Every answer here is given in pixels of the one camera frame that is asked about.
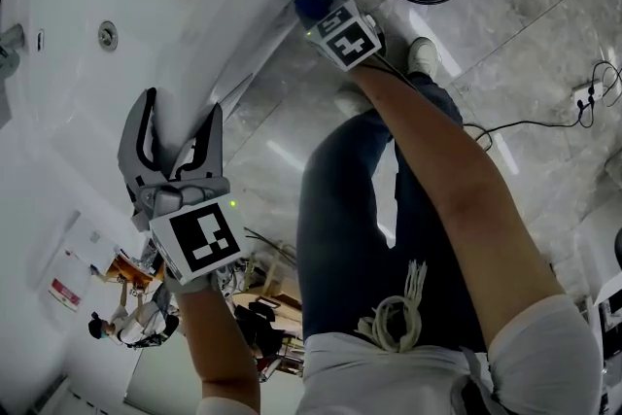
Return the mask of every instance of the white sneaker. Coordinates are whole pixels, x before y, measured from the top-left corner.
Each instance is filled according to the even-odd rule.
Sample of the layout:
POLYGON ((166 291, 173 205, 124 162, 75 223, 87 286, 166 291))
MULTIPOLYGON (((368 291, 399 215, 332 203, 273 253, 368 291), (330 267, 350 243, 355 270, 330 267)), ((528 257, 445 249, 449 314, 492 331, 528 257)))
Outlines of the white sneaker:
POLYGON ((434 79, 438 72, 438 51, 432 40, 420 37, 410 46, 408 55, 408 74, 414 72, 425 73, 434 79))
POLYGON ((339 90, 334 96, 334 104, 348 119, 362 115, 373 108, 362 92, 339 90))

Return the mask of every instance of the blue jeans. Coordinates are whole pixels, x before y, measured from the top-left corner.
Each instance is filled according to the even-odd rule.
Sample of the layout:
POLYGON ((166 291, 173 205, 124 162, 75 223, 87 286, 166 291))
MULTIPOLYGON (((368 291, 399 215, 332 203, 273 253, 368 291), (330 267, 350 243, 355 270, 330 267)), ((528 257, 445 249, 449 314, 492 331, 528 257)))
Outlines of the blue jeans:
MULTIPOLYGON (((411 82, 462 124, 449 94, 427 75, 411 82)), ((408 263, 426 261, 419 345, 485 351, 458 262, 434 207, 396 148, 397 232, 390 249, 376 221, 371 177, 393 139, 375 110, 343 123, 318 147, 304 172, 297 265, 304 338, 354 334, 359 318, 390 295, 403 295, 408 263)))

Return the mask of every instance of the white shirt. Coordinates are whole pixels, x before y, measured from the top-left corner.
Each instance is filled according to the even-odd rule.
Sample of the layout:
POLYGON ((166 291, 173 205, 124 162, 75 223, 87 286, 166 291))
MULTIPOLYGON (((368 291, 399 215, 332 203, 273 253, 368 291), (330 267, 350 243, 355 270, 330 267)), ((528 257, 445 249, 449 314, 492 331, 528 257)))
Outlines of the white shirt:
MULTIPOLYGON (((516 415, 590 415, 601 394, 596 340, 564 295, 534 304, 497 335, 488 354, 492 386, 481 381, 472 354, 435 346, 394 354, 354 336, 325 333, 310 337, 305 349, 298 415, 462 415, 460 392, 468 378, 492 415, 505 414, 503 406, 516 415)), ((204 399, 197 414, 256 415, 223 398, 204 399)))
POLYGON ((136 309, 128 315, 127 310, 119 306, 111 318, 111 324, 115 326, 115 334, 111 338, 118 344, 134 344, 166 329, 164 316, 153 301, 145 303, 140 314, 136 309))

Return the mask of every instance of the marble floor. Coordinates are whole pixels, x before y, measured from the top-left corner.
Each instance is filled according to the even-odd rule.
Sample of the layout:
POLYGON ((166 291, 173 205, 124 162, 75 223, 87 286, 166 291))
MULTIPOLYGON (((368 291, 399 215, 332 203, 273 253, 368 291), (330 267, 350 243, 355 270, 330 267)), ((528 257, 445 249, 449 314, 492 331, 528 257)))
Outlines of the marble floor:
MULTIPOLYGON (((387 30, 393 57, 418 36, 434 40, 442 56, 437 82, 465 121, 487 127, 523 119, 572 122, 571 89, 591 78, 597 61, 620 63, 622 0, 358 2, 387 30)), ((290 35, 225 124, 225 174, 247 225, 288 243, 295 242, 305 162, 344 121, 332 102, 344 75, 302 39, 299 30, 290 35)), ((538 247, 576 296, 585 285, 573 229, 617 189, 604 163, 622 147, 621 119, 622 102, 607 108, 601 101, 589 129, 514 127, 496 134, 489 152, 538 247)), ((374 177, 378 224, 390 241, 396 171, 390 147, 374 177)))

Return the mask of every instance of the person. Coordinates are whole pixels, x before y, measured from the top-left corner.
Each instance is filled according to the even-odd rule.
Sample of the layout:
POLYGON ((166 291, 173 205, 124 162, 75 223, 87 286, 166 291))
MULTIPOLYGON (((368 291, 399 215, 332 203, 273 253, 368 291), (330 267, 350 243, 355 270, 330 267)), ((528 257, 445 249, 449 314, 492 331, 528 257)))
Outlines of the person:
MULTIPOLYGON (((379 60, 351 71, 362 93, 337 101, 355 116, 306 166, 297 233, 305 393, 297 413, 594 413, 602 367, 595 337, 495 164, 434 83, 437 65, 434 44, 420 38, 408 63, 416 89, 379 60), (392 139, 397 233, 389 248, 371 177, 392 139)), ((259 413, 251 353, 220 293, 210 279, 173 292, 202 381, 197 413, 259 413)))
POLYGON ((138 294, 138 306, 127 313, 127 280, 122 280, 119 306, 109 321, 101 320, 97 313, 91 315, 88 331, 95 339, 111 338, 117 344, 131 345, 141 339, 162 333, 166 329, 166 313, 171 299, 166 286, 160 285, 151 301, 144 304, 138 294))

